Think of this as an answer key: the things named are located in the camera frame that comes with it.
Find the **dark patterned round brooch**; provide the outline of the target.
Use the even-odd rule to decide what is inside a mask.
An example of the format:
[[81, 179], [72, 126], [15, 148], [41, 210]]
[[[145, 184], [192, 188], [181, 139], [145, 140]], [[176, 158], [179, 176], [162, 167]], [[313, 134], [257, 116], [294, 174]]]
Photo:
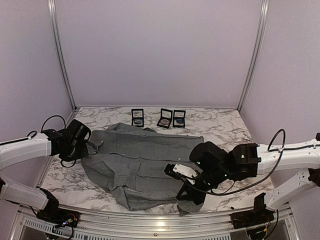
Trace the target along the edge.
[[142, 126], [143, 125], [143, 120], [140, 119], [140, 118], [139, 119], [136, 118], [136, 119], [134, 119], [133, 123], [134, 123], [135, 126]]

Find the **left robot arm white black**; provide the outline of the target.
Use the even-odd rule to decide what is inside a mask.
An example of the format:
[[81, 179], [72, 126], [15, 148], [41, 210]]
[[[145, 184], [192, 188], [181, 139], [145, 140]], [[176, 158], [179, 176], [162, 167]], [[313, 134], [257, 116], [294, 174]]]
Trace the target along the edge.
[[[87, 142], [92, 131], [82, 122], [73, 119], [61, 130], [42, 129], [23, 138], [5, 141], [0, 144], [0, 169], [31, 159], [58, 156], [62, 163], [73, 163], [89, 155]], [[2, 200], [43, 210], [53, 223], [63, 219], [59, 202], [47, 190], [19, 183], [11, 178], [0, 176], [0, 198]]]

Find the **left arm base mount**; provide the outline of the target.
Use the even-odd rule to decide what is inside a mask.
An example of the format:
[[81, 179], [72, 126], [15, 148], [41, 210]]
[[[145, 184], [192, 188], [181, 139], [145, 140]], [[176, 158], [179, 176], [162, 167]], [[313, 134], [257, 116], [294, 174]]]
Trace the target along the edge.
[[78, 211], [60, 208], [58, 199], [52, 193], [44, 188], [40, 188], [40, 190], [45, 194], [48, 202], [44, 209], [37, 211], [36, 217], [40, 220], [57, 224], [60, 227], [63, 226], [63, 223], [71, 219], [72, 222], [69, 223], [69, 225], [76, 228], [80, 213]]

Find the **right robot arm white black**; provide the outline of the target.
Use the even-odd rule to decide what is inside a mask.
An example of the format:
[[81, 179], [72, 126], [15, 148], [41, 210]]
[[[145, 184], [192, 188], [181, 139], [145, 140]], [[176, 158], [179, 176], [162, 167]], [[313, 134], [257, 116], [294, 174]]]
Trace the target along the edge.
[[275, 171], [297, 169], [298, 172], [272, 191], [254, 199], [254, 208], [247, 219], [258, 224], [290, 199], [320, 185], [320, 138], [296, 144], [268, 145], [257, 143], [239, 144], [230, 152], [207, 141], [198, 144], [190, 153], [189, 160], [202, 172], [176, 164], [174, 172], [184, 182], [176, 198], [202, 204], [212, 189], [226, 180], [234, 182], [264, 175], [269, 178]]

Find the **grey button shirt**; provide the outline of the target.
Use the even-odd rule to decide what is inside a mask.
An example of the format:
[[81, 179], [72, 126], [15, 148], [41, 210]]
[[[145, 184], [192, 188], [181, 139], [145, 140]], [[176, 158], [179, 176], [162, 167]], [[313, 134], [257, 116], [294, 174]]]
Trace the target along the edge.
[[118, 204], [144, 211], [177, 202], [183, 182], [166, 175], [165, 168], [182, 164], [196, 170], [189, 155], [203, 142], [202, 136], [162, 134], [119, 122], [92, 132], [88, 156], [80, 162], [88, 179]]

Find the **pink round brooch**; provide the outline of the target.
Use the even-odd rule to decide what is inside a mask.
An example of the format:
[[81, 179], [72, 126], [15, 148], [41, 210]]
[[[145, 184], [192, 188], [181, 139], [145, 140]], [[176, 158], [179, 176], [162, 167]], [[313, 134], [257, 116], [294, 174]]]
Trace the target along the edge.
[[160, 122], [160, 124], [164, 125], [164, 126], [167, 126], [169, 123], [170, 123], [170, 121], [168, 119], [162, 119]]

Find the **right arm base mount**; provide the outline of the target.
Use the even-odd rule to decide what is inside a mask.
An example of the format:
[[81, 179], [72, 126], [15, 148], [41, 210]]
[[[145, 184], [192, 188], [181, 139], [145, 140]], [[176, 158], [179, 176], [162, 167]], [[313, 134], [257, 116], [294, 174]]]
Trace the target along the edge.
[[234, 229], [265, 224], [275, 219], [274, 212], [280, 206], [279, 193], [261, 193], [254, 198], [253, 209], [230, 215]]

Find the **blue round brooch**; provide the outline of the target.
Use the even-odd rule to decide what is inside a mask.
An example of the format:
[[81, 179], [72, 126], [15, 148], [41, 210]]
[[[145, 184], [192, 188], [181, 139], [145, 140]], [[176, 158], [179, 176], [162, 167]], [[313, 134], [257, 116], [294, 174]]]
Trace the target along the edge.
[[182, 125], [184, 123], [184, 120], [183, 119], [177, 119], [176, 123], [179, 124], [179, 125]]

